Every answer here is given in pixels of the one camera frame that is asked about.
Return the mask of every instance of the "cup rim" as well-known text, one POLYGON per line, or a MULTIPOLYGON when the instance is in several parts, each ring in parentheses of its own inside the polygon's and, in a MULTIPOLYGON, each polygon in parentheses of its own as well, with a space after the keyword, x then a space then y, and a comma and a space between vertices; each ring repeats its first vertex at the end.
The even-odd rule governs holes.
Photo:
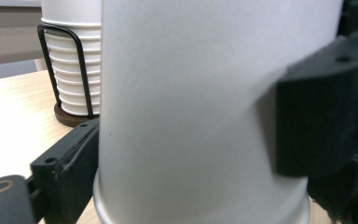
POLYGON ((42 22, 50 23, 53 25, 72 26, 72 27, 101 27, 100 22, 67 22, 67 21, 52 21, 45 18, 40 19, 42 22))
MULTIPOLYGON (((55 70, 56 72, 59 72, 59 73, 63 73, 63 74, 66 74, 66 75, 70 75, 70 76, 81 76, 81 72, 68 72, 68 71, 64 71, 64 70, 61 70, 59 68, 56 68, 54 67, 54 65, 52 65, 52 68, 53 70, 55 70)), ((101 70, 97 70, 97 71, 93 71, 93 72, 87 72, 87 76, 95 76, 95 75, 101 75, 101 70)))
MULTIPOLYGON (((73 112, 73 111, 71 111, 71 110, 65 108, 64 105, 61 105, 61 108, 62 108, 62 110, 65 111, 66 113, 72 114, 72 115, 76 115, 76 116, 87 116, 87 115, 89 114, 89 113, 73 112)), ((101 113, 101 109, 100 109, 100 111, 94 111, 94 110, 92 110, 92 112, 93 112, 94 115, 99 115, 99 114, 101 113)))
MULTIPOLYGON (((58 59, 51 54, 48 55, 52 61, 59 62, 59 63, 69 63, 69 64, 77 64, 79 61, 72 61, 72 60, 65 60, 65 59, 58 59)), ((101 63, 101 59, 98 60, 85 60, 85 63, 101 63)))
MULTIPOLYGON (((69 102, 67 100, 64 100, 61 98, 61 96, 59 95, 59 98, 62 102, 64 102, 65 104, 68 105, 73 105, 73 106, 87 106, 87 104, 81 104, 81 103, 73 103, 73 102, 69 102)), ((100 103, 91 103, 91 105, 100 105, 100 103)))
MULTIPOLYGON (((57 89, 58 89, 58 92, 61 94, 66 94, 66 95, 70 95, 70 96, 84 96, 85 94, 84 93, 74 93, 74 92, 68 92, 68 91, 63 91, 60 86, 57 85, 57 89)), ((89 95, 92 97, 92 96, 97 96, 97 95, 100 95, 101 96, 101 93, 100 92, 90 92, 89 95)))
MULTIPOLYGON (((73 41, 72 38, 61 36, 61 35, 52 35, 52 34, 45 34, 48 38, 53 39, 59 39, 64 41, 73 41)), ((78 36, 80 40, 86 40, 86 41, 94 41, 94 42, 101 42, 101 36, 100 35, 81 35, 78 36)))
MULTIPOLYGON (((63 80, 62 78, 59 78, 56 75, 54 75, 54 77, 57 79, 57 81, 59 81, 63 84, 67 84, 67 85, 71 85, 71 86, 83 86, 83 82, 73 82, 73 81, 63 80)), ((101 85, 101 80, 89 81, 89 85, 101 85)))
MULTIPOLYGON (((77 49, 67 49, 67 48, 60 48, 60 47, 55 47, 52 46, 50 44, 47 44, 49 49, 53 49, 53 50, 57 50, 57 51, 62 51, 62 52, 77 52, 77 49)), ((92 53, 92 52, 101 52, 101 49, 83 49, 84 52, 86 53, 92 53)))
MULTIPOLYGON (((61 93, 61 92, 60 92, 59 95, 62 95, 63 97, 69 96, 69 97, 72 97, 72 98, 82 98, 82 99, 84 99, 84 94, 81 95, 81 96, 78 96, 78 95, 68 95, 68 94, 61 93)), ((92 98, 98 98, 98 97, 101 97, 101 96, 100 96, 100 95, 92 95, 92 96, 91 96, 91 99, 92 99, 92 98)))

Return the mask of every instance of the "paper cup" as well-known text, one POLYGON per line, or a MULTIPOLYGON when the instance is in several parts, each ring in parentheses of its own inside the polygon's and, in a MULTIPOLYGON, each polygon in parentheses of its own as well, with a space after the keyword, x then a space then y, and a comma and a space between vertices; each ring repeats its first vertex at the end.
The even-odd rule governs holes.
MULTIPOLYGON (((45 34, 48 46, 53 49, 76 50, 75 41, 70 37, 45 34)), ((101 51, 101 38, 80 38, 83 51, 101 51)))
MULTIPOLYGON (((49 49, 49 51, 50 58, 55 61, 63 63, 78 63, 77 51, 71 52, 56 49, 49 49)), ((99 63, 101 61, 101 52, 83 52, 83 55, 86 63, 99 63)))
MULTIPOLYGON (((69 81, 69 82, 83 82, 82 76, 80 74, 65 74, 60 71, 54 72, 56 78, 59 78, 63 81, 69 81)), ((100 82, 101 81, 101 75, 99 73, 94 74, 87 74, 87 78, 89 82, 100 82)))
POLYGON ((44 22, 74 26, 101 26, 102 0, 41 0, 44 22))
MULTIPOLYGON (((60 88, 60 86, 57 85, 57 89, 59 93, 63 93, 65 95, 70 95, 70 96, 76 96, 76 97, 84 97, 84 93, 75 93, 75 92, 69 92, 69 91, 64 91, 63 89, 60 88)), ((100 92, 91 92, 89 94, 91 97, 96 97, 98 95, 101 95, 100 92)))
MULTIPOLYGON (((69 35, 65 35, 65 34, 53 34, 53 33, 45 33, 45 36, 47 38, 47 40, 49 38, 53 38, 53 39, 60 39, 60 40, 65 40, 65 41, 72 41, 74 42, 74 40, 72 39, 72 37, 70 37, 69 35)), ((101 36, 100 35, 77 35, 77 37, 79 37, 79 39, 82 41, 82 43, 84 41, 90 41, 90 42, 99 42, 101 46, 101 36)))
POLYGON ((103 2, 102 223, 303 217, 307 178, 276 172, 275 83, 336 38, 342 1, 211 2, 103 2))
MULTIPOLYGON (((78 73, 80 74, 79 63, 63 63, 52 60, 53 69, 63 71, 65 73, 78 73)), ((86 63, 87 74, 89 73, 101 73, 100 63, 86 63)))
POLYGON ((73 31, 80 38, 101 38, 101 27, 73 27, 73 26, 63 26, 71 31, 73 31))
MULTIPOLYGON (((72 105, 62 101, 61 108, 66 113, 76 116, 87 116, 89 114, 87 107, 85 105, 72 105)), ((100 105, 92 106, 92 114, 94 115, 100 114, 100 105)))
MULTIPOLYGON (((57 85, 60 87, 61 90, 72 92, 72 93, 83 93, 84 94, 84 87, 82 82, 69 82, 56 77, 57 85)), ((89 82, 89 92, 96 93, 100 92, 101 83, 98 82, 89 82)))
MULTIPOLYGON (((101 97, 100 94, 92 94, 91 95, 91 103, 92 104, 99 104, 101 101, 101 97)), ((84 95, 71 95, 71 94, 67 94, 63 91, 60 92, 60 99, 62 99, 63 101, 66 102, 70 102, 73 104, 82 104, 85 105, 86 104, 86 97, 84 95)))
MULTIPOLYGON (((101 52, 101 49, 87 49, 87 48, 84 48, 84 42, 82 41, 82 47, 83 47, 83 52, 101 52)), ((63 52, 75 52, 77 53, 77 49, 76 49, 76 45, 74 44, 73 46, 70 46, 70 48, 68 48, 69 46, 54 46, 54 45, 50 45, 48 43, 48 48, 49 49, 54 49, 54 50, 57 50, 57 51, 63 51, 63 52)))

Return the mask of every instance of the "black plastic part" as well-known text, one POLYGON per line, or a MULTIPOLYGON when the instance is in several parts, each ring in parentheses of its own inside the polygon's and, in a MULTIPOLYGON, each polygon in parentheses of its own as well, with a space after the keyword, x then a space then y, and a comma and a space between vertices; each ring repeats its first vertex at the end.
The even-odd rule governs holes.
POLYGON ((339 26, 339 35, 350 35, 358 30, 358 0, 345 1, 341 22, 339 26))
POLYGON ((92 196, 99 120, 78 125, 31 164, 34 186, 48 201, 46 223, 76 223, 92 196))
POLYGON ((358 224, 358 151, 338 173, 311 178, 308 193, 332 219, 358 224))
POLYGON ((291 68, 277 87, 277 170, 318 177, 358 148, 358 32, 291 68))
POLYGON ((28 194, 31 198, 31 205, 35 222, 39 222, 48 211, 48 199, 46 194, 34 185, 34 177, 27 179, 28 194))
POLYGON ((36 223, 24 177, 0 178, 0 224, 36 223))

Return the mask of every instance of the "wooden base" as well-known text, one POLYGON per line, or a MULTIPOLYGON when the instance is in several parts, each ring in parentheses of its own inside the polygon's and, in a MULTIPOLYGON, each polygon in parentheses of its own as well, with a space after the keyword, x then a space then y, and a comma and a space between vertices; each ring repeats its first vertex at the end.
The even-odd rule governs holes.
MULTIPOLYGON (((54 106, 54 112, 56 114, 57 120, 61 124, 64 124, 69 127, 75 127, 87 120, 90 120, 90 118, 88 116, 70 115, 70 114, 66 113, 65 111, 63 111, 62 108, 57 106, 57 104, 54 106)), ((94 115, 94 119, 97 119, 99 117, 100 117, 99 115, 94 115)))

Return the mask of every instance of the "table surface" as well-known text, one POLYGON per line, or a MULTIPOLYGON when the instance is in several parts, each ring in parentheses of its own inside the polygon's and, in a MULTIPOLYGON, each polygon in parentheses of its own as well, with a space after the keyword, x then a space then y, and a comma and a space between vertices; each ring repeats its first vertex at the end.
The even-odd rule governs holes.
MULTIPOLYGON (((0 79, 0 177, 28 177, 29 164, 72 130, 56 120, 54 105, 47 71, 0 79)), ((310 204, 310 224, 331 224, 323 209, 310 204)), ((101 223, 92 200, 77 223, 101 223)))

